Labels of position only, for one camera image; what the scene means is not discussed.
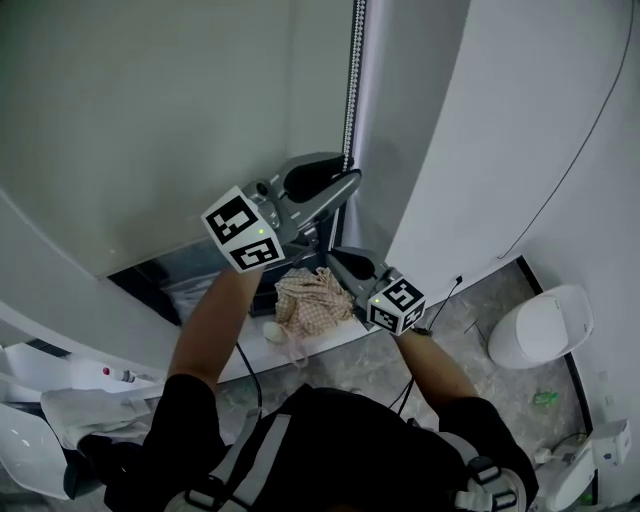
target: black sleeve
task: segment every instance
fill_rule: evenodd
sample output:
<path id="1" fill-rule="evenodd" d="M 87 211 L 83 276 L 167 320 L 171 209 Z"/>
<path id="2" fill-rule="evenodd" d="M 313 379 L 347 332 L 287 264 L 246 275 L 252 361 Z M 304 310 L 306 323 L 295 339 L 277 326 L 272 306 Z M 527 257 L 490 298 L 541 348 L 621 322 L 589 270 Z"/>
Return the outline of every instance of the black sleeve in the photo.
<path id="1" fill-rule="evenodd" d="M 538 493 L 538 481 L 531 462 L 516 444 L 496 408 L 482 398 L 462 398 L 437 411 L 440 431 L 456 434 L 480 455 L 518 474 L 527 492 L 527 506 Z"/>
<path id="2" fill-rule="evenodd" d="M 175 375 L 165 384 L 134 471 L 107 487 L 105 504 L 113 511 L 162 511 L 224 453 L 213 392 L 200 379 Z"/>

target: black baseboard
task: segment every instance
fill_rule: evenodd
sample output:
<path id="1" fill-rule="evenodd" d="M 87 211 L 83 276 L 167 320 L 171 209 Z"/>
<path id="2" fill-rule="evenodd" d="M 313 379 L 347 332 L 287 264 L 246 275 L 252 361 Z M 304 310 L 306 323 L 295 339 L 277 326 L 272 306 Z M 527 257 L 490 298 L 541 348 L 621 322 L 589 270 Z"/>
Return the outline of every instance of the black baseboard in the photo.
<path id="1" fill-rule="evenodd" d="M 520 256 L 516 263 L 518 267 L 520 267 L 521 272 L 524 274 L 525 279 L 531 286 L 533 293 L 536 295 L 540 295 L 543 290 L 542 286 L 536 279 L 536 276 L 533 274 L 531 267 L 527 263 L 527 260 L 524 259 L 524 256 Z M 571 380 L 573 382 L 573 387 L 576 389 L 576 395 L 578 397 L 578 403 L 580 404 L 580 412 L 582 413 L 582 421 L 584 422 L 584 428 L 587 431 L 587 434 L 590 434 L 593 431 L 593 419 L 591 418 L 591 411 L 589 410 L 589 403 L 587 402 L 587 395 L 584 392 L 584 387 L 582 386 L 582 380 L 580 379 L 580 374 L 578 372 L 578 367 L 576 366 L 575 359 L 571 353 L 568 353 L 564 356 L 564 361 L 567 364 L 567 368 L 569 369 L 569 375 L 571 375 Z M 593 478 L 592 482 L 592 491 L 591 495 L 593 496 L 593 504 L 598 503 L 598 471 L 596 470 L 596 474 Z"/>

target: plaid fabric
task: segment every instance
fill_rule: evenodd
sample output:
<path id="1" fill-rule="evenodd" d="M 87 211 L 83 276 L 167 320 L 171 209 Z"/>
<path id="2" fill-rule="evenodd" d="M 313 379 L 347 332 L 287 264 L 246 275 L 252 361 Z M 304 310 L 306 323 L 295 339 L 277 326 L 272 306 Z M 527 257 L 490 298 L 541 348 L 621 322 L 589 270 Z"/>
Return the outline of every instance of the plaid fabric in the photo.
<path id="1" fill-rule="evenodd" d="M 351 296 L 328 268 L 291 269 L 276 283 L 276 322 L 298 340 L 318 336 L 352 316 Z"/>

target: gray tile floor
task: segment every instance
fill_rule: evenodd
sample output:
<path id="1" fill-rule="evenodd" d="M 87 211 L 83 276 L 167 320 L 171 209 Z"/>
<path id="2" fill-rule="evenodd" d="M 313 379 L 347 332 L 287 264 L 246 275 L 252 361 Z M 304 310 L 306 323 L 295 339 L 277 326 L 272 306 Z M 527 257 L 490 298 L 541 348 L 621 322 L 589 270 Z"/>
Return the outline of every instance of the gray tile floor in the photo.
<path id="1" fill-rule="evenodd" d="M 480 395 L 497 407 L 530 457 L 536 449 L 552 446 L 566 435 L 583 430 L 575 389 L 564 360 L 532 370 L 507 370 L 496 366 L 487 356 L 486 339 L 497 322 L 532 296 L 518 266 L 512 263 L 454 296 L 433 325 L 436 341 L 462 365 Z M 428 310 L 421 320 L 423 325 L 430 322 L 437 307 Z M 358 390 L 388 405 L 408 382 L 409 372 L 391 337 L 378 332 L 311 357 L 302 370 L 286 366 L 261 373 L 258 378 L 265 406 L 274 410 L 305 382 Z M 539 391 L 555 391 L 559 399 L 551 406 L 535 406 L 532 398 Z M 255 401 L 249 378 L 220 386 L 218 412 L 225 442 L 233 442 L 247 409 Z M 438 426 L 437 416 L 417 390 L 412 392 L 402 416 L 414 417 L 424 427 Z M 49 510 L 106 510 L 101 505 L 103 492 L 99 490 L 75 502 L 48 500 Z"/>

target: white marker cube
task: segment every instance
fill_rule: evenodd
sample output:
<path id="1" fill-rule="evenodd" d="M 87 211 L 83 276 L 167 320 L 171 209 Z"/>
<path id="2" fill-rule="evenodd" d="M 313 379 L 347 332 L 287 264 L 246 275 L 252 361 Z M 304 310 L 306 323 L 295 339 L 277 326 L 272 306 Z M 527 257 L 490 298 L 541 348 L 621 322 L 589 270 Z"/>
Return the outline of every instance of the white marker cube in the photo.
<path id="1" fill-rule="evenodd" d="M 201 217 L 220 252 L 238 272 L 284 259 L 276 232 L 239 187 L 229 190 Z"/>
<path id="2" fill-rule="evenodd" d="M 367 320 L 402 334 L 424 314 L 426 298 L 404 277 L 396 279 L 367 302 Z"/>

